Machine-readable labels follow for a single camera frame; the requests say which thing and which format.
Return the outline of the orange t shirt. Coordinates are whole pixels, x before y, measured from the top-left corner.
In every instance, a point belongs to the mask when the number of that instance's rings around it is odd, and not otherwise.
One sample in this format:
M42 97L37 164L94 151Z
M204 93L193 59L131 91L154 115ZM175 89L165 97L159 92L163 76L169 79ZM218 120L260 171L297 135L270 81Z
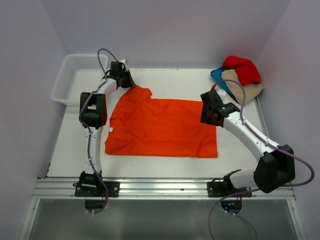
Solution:
M153 98L133 87L118 100L109 119L104 152L115 156L217 158L217 130L201 123L203 104Z

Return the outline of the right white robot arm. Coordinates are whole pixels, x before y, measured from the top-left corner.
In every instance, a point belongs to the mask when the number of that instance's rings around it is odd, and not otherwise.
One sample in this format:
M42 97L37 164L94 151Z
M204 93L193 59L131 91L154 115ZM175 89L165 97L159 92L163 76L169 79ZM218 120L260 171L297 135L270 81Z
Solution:
M212 180L210 187L220 197L259 188L268 194L296 177L294 151L289 145L279 145L257 130L232 102L224 103L216 90L201 94L201 123L221 127L232 133L252 153L255 169L237 169Z

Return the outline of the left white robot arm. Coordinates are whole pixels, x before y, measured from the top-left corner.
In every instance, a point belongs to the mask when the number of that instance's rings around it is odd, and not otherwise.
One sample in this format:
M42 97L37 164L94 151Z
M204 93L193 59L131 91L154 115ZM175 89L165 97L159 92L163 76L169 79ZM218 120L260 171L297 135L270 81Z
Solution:
M93 186L103 181L100 151L102 131L108 119L107 98L118 88L126 89L135 85L128 60L123 58L110 63L110 69L92 92L81 93L78 119L86 131L87 155L79 178L81 184Z

